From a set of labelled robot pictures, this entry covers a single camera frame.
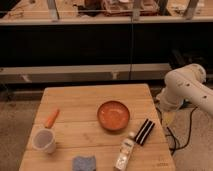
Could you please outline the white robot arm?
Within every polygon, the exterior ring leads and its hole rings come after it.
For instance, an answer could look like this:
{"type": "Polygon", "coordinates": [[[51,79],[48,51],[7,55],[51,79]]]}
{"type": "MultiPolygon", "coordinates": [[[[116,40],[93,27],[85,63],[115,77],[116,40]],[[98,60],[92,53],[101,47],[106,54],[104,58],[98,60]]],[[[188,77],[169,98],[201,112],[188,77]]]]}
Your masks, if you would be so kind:
{"type": "Polygon", "coordinates": [[[162,124],[169,126],[185,100],[213,118],[213,90],[204,85],[206,70],[200,64],[189,64],[169,71],[165,87],[156,96],[162,112],[162,124]]]}

